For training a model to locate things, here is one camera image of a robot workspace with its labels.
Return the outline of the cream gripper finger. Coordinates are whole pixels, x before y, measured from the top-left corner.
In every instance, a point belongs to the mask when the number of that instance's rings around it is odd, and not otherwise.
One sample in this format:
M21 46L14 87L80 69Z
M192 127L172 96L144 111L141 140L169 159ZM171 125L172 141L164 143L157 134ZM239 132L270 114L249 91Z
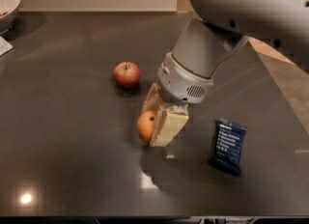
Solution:
M143 103L141 112L144 113L146 111L157 110L160 106L166 107L167 105L168 103L164 101L159 94L158 84L153 83Z
M172 142L189 119L187 108L187 104L158 108L151 147L166 147Z

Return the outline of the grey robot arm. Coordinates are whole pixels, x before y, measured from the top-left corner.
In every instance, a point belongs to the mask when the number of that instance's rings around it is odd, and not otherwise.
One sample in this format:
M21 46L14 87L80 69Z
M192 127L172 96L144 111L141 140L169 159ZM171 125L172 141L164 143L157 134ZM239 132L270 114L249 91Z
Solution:
M165 147L183 129L187 108L202 102L219 66L249 38L309 66L308 0L190 0L194 11L157 70L137 121L145 143Z

